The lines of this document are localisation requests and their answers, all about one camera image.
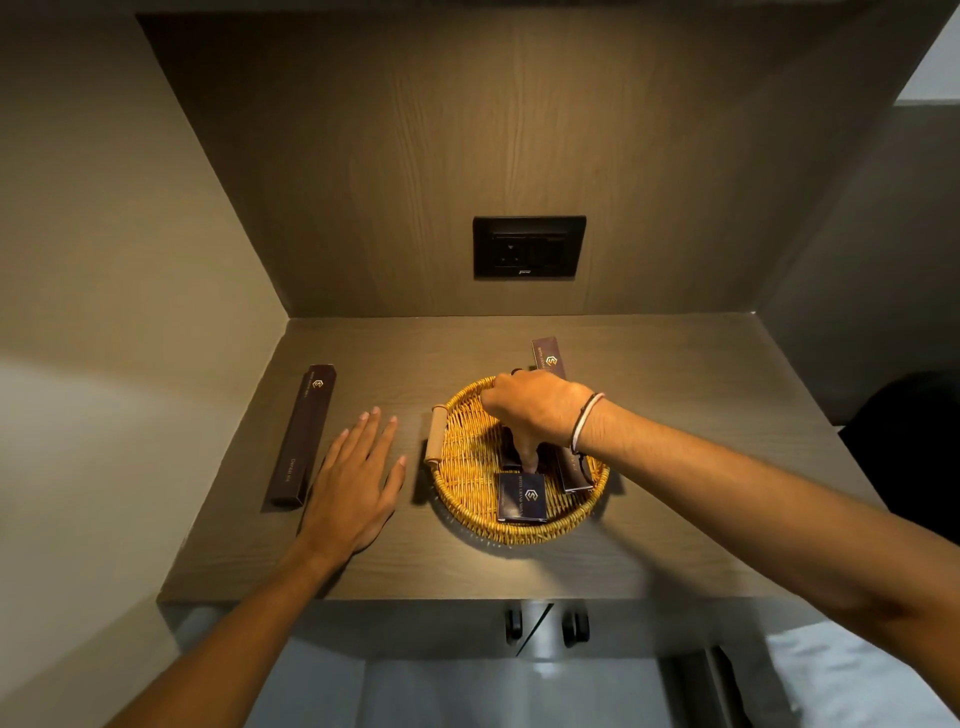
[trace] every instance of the power outlet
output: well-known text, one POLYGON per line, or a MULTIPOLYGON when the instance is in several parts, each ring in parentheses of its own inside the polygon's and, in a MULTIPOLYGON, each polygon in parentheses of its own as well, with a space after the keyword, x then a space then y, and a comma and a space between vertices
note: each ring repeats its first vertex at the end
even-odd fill
POLYGON ((473 218, 476 279, 573 279, 587 218, 473 218))

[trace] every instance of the woven basket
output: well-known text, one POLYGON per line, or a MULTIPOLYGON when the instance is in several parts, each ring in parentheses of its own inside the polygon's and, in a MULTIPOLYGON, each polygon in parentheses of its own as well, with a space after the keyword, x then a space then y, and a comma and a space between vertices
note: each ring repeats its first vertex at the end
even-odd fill
POLYGON ((548 467, 546 523, 501 523, 496 519, 497 473, 503 425, 487 414, 480 393, 494 377, 473 382, 449 402, 433 409, 425 462, 437 493, 457 521, 474 533, 500 544, 538 544, 563 535, 585 519, 603 495, 610 467, 587 459, 592 490, 565 494, 556 467, 548 467))

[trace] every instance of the wooden handle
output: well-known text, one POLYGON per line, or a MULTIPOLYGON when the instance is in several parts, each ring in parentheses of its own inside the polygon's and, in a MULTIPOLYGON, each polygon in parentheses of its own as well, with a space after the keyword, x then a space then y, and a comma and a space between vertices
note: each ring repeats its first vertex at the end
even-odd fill
POLYGON ((440 463, 440 453, 444 449, 444 431, 446 430, 446 407, 438 404, 433 408, 433 420, 430 421, 430 436, 426 439, 426 455, 423 462, 429 465, 440 463))

